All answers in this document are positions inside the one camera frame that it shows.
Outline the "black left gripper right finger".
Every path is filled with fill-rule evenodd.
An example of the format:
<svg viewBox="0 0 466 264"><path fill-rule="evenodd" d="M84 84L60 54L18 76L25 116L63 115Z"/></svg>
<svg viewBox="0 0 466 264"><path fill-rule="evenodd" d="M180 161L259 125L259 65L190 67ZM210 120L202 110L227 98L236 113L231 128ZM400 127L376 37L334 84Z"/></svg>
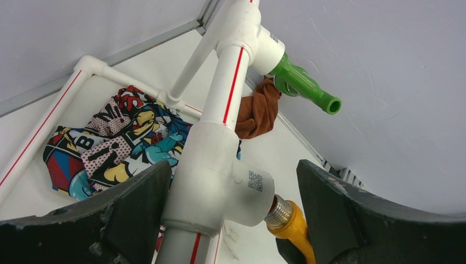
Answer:
<svg viewBox="0 0 466 264"><path fill-rule="evenodd" d="M317 263L465 263L465 217L383 199L308 160L296 173Z"/></svg>

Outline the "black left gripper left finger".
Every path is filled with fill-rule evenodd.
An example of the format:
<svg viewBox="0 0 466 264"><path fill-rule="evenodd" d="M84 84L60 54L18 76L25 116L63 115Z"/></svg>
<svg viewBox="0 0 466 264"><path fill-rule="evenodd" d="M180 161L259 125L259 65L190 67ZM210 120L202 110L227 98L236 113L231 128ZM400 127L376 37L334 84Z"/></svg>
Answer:
<svg viewBox="0 0 466 264"><path fill-rule="evenodd" d="M44 216L1 221L1 263L151 263L170 178L161 161Z"/></svg>

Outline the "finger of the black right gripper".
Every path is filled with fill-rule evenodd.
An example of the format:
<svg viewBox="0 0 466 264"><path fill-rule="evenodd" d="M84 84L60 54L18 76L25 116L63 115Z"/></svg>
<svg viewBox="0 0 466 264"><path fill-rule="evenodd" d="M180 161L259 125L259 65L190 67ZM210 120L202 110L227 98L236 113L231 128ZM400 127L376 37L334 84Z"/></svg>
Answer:
<svg viewBox="0 0 466 264"><path fill-rule="evenodd" d="M287 239L276 238L276 246L280 256L288 264L306 264L304 255Z"/></svg>

